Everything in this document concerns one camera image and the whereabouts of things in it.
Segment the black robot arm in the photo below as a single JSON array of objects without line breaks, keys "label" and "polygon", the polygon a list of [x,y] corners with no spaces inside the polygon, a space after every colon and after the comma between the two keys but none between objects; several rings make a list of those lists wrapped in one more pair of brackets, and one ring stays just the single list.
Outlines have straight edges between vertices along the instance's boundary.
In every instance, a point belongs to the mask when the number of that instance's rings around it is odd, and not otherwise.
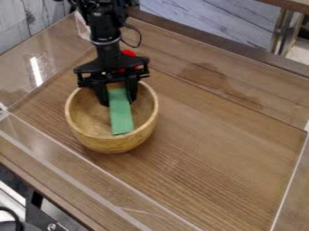
[{"label": "black robot arm", "polygon": [[90,88],[103,106],[110,106],[107,86],[113,83],[125,84],[125,96],[133,103],[138,96],[138,83],[150,76],[150,59],[132,56],[124,52],[120,43],[122,27],[128,24],[128,8],[132,0],[73,0],[81,16],[90,27],[90,40],[97,50],[93,61],[74,69],[78,86]]}]

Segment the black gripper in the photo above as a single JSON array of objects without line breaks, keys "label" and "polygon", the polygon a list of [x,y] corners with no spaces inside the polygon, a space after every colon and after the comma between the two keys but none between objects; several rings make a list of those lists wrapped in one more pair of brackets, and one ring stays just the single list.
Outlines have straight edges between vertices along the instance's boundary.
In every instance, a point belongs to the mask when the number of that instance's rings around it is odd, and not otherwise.
[{"label": "black gripper", "polygon": [[128,54],[120,43],[95,43],[97,57],[74,69],[81,88],[94,88],[99,103],[109,106],[107,85],[124,82],[130,103],[137,100],[138,82],[150,76],[150,59]]}]

